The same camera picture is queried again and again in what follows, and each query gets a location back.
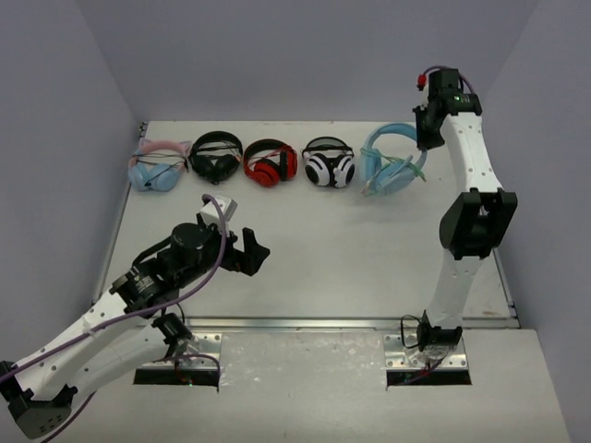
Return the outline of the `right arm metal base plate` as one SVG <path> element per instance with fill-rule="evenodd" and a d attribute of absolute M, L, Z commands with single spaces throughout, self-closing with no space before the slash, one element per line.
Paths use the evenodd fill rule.
<path fill-rule="evenodd" d="M 382 336 L 386 386 L 468 386 L 472 384 L 464 340 L 453 349 L 443 347 L 434 352 L 410 348 L 416 343 L 414 332 L 400 332 Z"/>

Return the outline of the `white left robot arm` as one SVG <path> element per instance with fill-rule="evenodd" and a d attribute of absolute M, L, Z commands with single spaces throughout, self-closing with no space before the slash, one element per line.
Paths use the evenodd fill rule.
<path fill-rule="evenodd" d="M 58 336 L 27 357 L 2 362 L 1 395 L 22 433 L 44 437 L 83 397 L 138 365 L 181 354 L 193 335 L 166 307 L 217 269 L 255 275 L 271 251 L 249 228 L 241 238 L 244 248 L 237 250 L 236 235 L 214 223 L 177 225 Z"/>

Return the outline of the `light blue over-ear headphones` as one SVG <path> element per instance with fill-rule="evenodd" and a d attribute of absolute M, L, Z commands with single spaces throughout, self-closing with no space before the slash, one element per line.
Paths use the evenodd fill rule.
<path fill-rule="evenodd" d="M 360 150 L 359 175 L 362 184 L 361 195 L 388 195 L 410 186 L 414 180 L 426 182 L 423 172 L 428 152 L 421 150 L 419 158 L 399 158 L 384 155 L 374 146 L 381 136 L 395 135 L 416 141 L 416 129 L 407 123 L 389 123 L 371 132 Z"/>

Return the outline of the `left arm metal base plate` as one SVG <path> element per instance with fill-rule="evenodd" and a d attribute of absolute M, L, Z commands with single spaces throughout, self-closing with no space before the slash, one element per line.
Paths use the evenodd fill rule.
<path fill-rule="evenodd" d="M 221 332 L 197 331 L 184 353 L 168 360 L 145 364 L 135 371 L 133 384 L 219 388 L 221 380 Z"/>

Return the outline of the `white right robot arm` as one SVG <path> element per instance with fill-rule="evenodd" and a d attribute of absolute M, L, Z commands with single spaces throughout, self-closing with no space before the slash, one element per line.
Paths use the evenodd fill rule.
<path fill-rule="evenodd" d="M 482 106 L 456 68 L 431 66 L 417 79 L 424 94 L 414 108 L 416 144 L 449 151 L 457 197 L 440 220 L 443 263 L 431 302 L 416 329 L 417 349 L 429 361 L 455 350 L 463 334 L 463 312 L 482 262 L 497 248 L 518 205 L 503 189 L 486 147 Z"/>

